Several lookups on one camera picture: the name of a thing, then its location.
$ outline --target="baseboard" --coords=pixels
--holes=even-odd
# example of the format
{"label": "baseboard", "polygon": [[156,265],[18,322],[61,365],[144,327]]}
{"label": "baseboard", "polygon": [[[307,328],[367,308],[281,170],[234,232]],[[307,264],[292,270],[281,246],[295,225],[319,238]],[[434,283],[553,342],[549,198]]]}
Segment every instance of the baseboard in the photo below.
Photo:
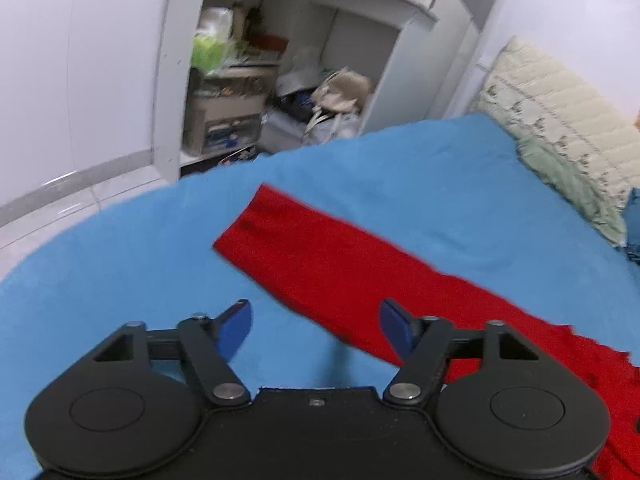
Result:
{"label": "baseboard", "polygon": [[120,174],[149,166],[152,163],[152,159],[151,150],[143,150],[114,158],[86,170],[74,171],[47,182],[38,189],[1,205],[0,227],[67,195]]}

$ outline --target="red scarf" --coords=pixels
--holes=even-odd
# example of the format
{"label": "red scarf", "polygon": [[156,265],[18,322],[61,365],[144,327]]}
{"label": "red scarf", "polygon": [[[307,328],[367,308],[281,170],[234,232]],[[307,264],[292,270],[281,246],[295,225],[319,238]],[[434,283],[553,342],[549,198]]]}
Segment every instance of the red scarf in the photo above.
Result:
{"label": "red scarf", "polygon": [[[640,368],[571,327],[552,325],[503,298],[428,264],[360,229],[261,186],[213,247],[284,305],[343,341],[401,362],[378,325],[378,306],[394,298],[414,316],[439,316],[459,328],[501,319],[564,363],[609,407],[611,432],[594,470],[611,480],[640,477]],[[449,379],[476,364],[454,361]]]}

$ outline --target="tiled floor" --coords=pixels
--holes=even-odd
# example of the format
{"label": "tiled floor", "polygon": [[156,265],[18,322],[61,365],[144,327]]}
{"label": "tiled floor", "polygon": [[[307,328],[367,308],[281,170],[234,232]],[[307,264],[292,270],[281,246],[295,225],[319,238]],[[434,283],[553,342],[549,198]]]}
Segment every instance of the tiled floor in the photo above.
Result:
{"label": "tiled floor", "polygon": [[43,243],[59,232],[166,182],[153,166],[146,166],[48,204],[0,227],[0,280]]}

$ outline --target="blue bed sheet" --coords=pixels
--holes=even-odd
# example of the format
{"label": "blue bed sheet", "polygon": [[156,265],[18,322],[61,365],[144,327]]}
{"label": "blue bed sheet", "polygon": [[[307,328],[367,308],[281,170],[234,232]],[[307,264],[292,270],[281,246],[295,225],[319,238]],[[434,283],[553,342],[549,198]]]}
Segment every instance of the blue bed sheet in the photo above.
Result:
{"label": "blue bed sheet", "polygon": [[127,320],[168,328],[249,298],[254,327],[232,365],[253,393],[390,380],[393,366],[283,308],[210,248],[262,182],[640,364],[638,267],[519,163],[491,119],[424,121],[190,176],[29,256],[0,284],[0,478],[39,471],[28,402]]}

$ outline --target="cream quilted cushion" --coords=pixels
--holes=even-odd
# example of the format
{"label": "cream quilted cushion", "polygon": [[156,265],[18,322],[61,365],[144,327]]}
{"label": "cream quilted cushion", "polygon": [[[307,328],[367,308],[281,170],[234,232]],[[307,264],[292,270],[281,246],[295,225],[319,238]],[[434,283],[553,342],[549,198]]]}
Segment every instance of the cream quilted cushion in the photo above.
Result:
{"label": "cream quilted cushion", "polygon": [[517,38],[474,104],[520,139],[533,134],[577,165],[622,209],[640,187],[640,132],[561,62]]}

